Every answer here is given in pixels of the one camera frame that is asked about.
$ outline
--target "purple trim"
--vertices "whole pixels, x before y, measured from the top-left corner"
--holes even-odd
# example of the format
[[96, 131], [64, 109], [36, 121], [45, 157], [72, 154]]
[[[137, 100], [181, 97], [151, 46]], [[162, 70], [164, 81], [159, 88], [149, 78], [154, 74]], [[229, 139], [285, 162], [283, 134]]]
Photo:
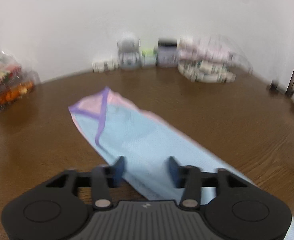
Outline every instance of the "purple trim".
[[99, 120], [99, 114], [94, 114], [94, 113], [90, 113], [90, 112], [88, 112], [86, 110], [81, 110], [81, 109], [77, 108], [78, 104], [79, 103], [76, 103], [73, 106], [69, 106], [68, 107], [69, 112], [71, 112], [73, 114], [83, 114], [83, 115], [88, 116], [90, 118]]
[[98, 120], [98, 129], [97, 129], [97, 133], [95, 135], [95, 143], [97, 146], [100, 146], [99, 144], [99, 138], [100, 135], [102, 134], [104, 128], [105, 128], [105, 122], [106, 122], [106, 111], [107, 111], [107, 99], [108, 99], [108, 93], [110, 91], [109, 87], [105, 87], [102, 91], [94, 94], [94, 96], [97, 95], [102, 95], [102, 103], [100, 106], [100, 113], [99, 114], [94, 114], [94, 113], [90, 113], [86, 110], [82, 110], [79, 109], [79, 103], [80, 101], [78, 101], [76, 104], [69, 106], [69, 112], [74, 113], [74, 114], [83, 114], [85, 116], [88, 116], [90, 118], [93, 119], [97, 119]]
[[95, 143], [96, 145], [100, 146], [99, 144], [99, 138], [102, 134], [104, 128], [105, 128], [105, 122], [106, 122], [106, 111], [107, 111], [107, 98], [108, 93], [110, 91], [109, 87], [105, 87], [105, 89], [102, 91], [102, 104], [100, 106], [100, 116], [98, 120], [98, 129], [95, 136]]

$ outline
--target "towel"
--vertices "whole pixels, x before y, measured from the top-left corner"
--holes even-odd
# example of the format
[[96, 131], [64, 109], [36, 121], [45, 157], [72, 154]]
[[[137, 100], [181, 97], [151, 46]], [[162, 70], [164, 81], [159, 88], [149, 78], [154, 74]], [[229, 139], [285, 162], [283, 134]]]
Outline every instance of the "towel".
[[[252, 183], [155, 114], [138, 109], [109, 88], [83, 98], [69, 110], [78, 130], [108, 164], [125, 156], [124, 179], [149, 200], [180, 201], [183, 189], [175, 188], [167, 173], [169, 156], [205, 172], [225, 168]], [[201, 204], [214, 197], [214, 188], [203, 188]], [[285, 239], [294, 239], [294, 219]]]

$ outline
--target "white wall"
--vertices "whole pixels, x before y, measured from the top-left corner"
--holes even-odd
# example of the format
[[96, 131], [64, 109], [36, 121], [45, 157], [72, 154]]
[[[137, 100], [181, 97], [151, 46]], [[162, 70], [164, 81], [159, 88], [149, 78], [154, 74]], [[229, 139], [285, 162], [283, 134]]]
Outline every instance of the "white wall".
[[294, 0], [0, 0], [0, 48], [42, 81], [91, 68], [116, 41], [222, 34], [267, 80], [287, 86], [294, 68]]

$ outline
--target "metal screw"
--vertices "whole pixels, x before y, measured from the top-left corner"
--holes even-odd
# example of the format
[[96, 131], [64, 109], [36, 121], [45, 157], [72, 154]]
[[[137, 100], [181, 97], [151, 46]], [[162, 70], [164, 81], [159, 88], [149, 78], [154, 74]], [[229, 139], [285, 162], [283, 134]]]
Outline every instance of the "metal screw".
[[110, 206], [110, 201], [108, 199], [99, 199], [99, 200], [96, 200], [95, 201], [95, 206], [96, 207], [101, 207], [101, 208], [104, 208], [104, 207], [108, 207]]
[[198, 205], [198, 202], [194, 199], [185, 199], [183, 201], [183, 206], [188, 208], [193, 208]]

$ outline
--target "dark object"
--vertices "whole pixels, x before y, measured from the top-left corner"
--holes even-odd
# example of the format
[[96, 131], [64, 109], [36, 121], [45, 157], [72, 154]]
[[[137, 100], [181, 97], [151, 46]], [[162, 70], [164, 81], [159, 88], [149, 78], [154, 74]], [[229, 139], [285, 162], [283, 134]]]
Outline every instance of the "dark object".
[[[201, 239], [282, 240], [291, 224], [286, 204], [229, 171], [201, 172], [180, 167], [173, 157], [168, 170], [185, 191], [175, 201], [119, 201], [117, 187], [124, 158], [91, 172], [64, 171], [8, 203], [2, 224], [11, 240]], [[92, 188], [92, 205], [77, 198], [77, 187]], [[216, 187], [217, 197], [200, 205], [202, 187]]]
[[277, 91], [278, 83], [277, 82], [272, 82], [270, 85], [270, 91]]
[[177, 40], [159, 39], [156, 57], [157, 67], [176, 67], [177, 62]]
[[175, 39], [158, 39], [158, 47], [177, 48], [177, 40], [175, 40]]

